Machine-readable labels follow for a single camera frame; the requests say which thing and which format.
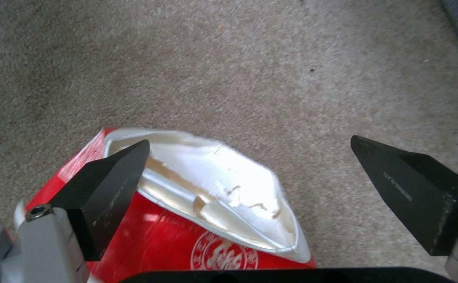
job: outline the red packaging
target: red packaging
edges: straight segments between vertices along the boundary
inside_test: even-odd
[[[45,204],[87,162],[103,156],[103,129],[61,167],[26,206]],[[141,272],[165,270],[303,269],[297,263],[225,240],[199,225],[135,195],[101,261],[87,263],[91,273],[112,283]]]

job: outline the carpet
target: carpet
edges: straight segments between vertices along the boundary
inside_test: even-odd
[[[436,0],[0,0],[0,221],[102,127],[188,131],[272,168],[320,267],[444,274],[349,145],[458,172],[458,39]]]

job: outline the screw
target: screw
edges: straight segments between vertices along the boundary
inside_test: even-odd
[[[51,213],[54,214],[54,210],[50,204],[40,204],[26,213],[26,221],[30,222]]]

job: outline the logo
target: logo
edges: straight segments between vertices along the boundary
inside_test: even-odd
[[[388,179],[388,181],[390,181],[390,183],[393,184],[395,188],[397,188],[397,190],[399,190],[399,192],[402,193],[402,195],[404,195],[408,201],[413,200],[413,197],[411,197],[409,193],[407,193],[399,184],[397,184],[397,182],[395,182],[395,180],[390,175],[388,175],[387,172],[383,172],[383,176],[385,176],[385,178]]]
[[[191,270],[256,269],[257,251],[225,240],[209,231],[196,241],[191,254]]]

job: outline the torn packaging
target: torn packaging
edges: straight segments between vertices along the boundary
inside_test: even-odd
[[[26,209],[30,209],[37,204],[48,203],[83,165],[103,158],[103,153],[108,152],[108,146],[110,145],[105,137],[112,131],[113,129],[103,129],[95,136],[78,154],[56,172],[33,197]],[[190,136],[190,134],[186,133],[183,135],[185,137]],[[152,145],[158,142],[158,136],[151,135],[150,137],[151,154],[154,157]],[[119,140],[114,141],[112,146],[119,145]],[[123,140],[122,142],[128,145],[131,144],[129,140]],[[187,181],[177,172],[172,170],[161,171],[161,167],[154,165],[155,161],[157,165],[163,164],[159,160],[149,158],[147,167],[155,167],[156,174],[164,176],[162,178],[168,181],[168,185],[171,186],[171,181],[174,181],[179,187],[186,189],[189,194],[195,192],[194,195],[196,197],[193,198],[192,209],[184,205],[180,206],[181,208],[189,208],[187,211],[200,211],[211,200],[216,199],[216,195],[201,189],[194,182]],[[225,196],[228,197],[228,202],[232,200],[227,195],[231,188],[234,188],[234,186],[230,187],[229,190],[223,191]],[[268,202],[263,202],[263,205],[271,206]],[[313,260],[307,263],[298,263],[249,248],[246,245],[229,242],[224,237],[211,233],[204,227],[200,227],[185,217],[179,216],[181,215],[180,213],[172,213],[161,206],[165,206],[165,204],[160,201],[153,202],[146,199],[143,197],[141,190],[134,192],[129,208],[115,231],[114,237],[102,259],[97,262],[88,262],[92,275],[103,282],[111,283],[141,272],[158,270],[298,269],[315,267]],[[227,206],[232,210],[240,208],[240,206],[232,207],[229,204]],[[277,218],[283,217],[283,211],[281,210],[278,213]],[[304,246],[309,255],[306,243],[304,243]]]
[[[104,156],[143,138],[150,140],[152,161],[138,187],[144,197],[232,242],[310,260],[270,169],[217,140],[170,130],[117,129],[105,138]]]

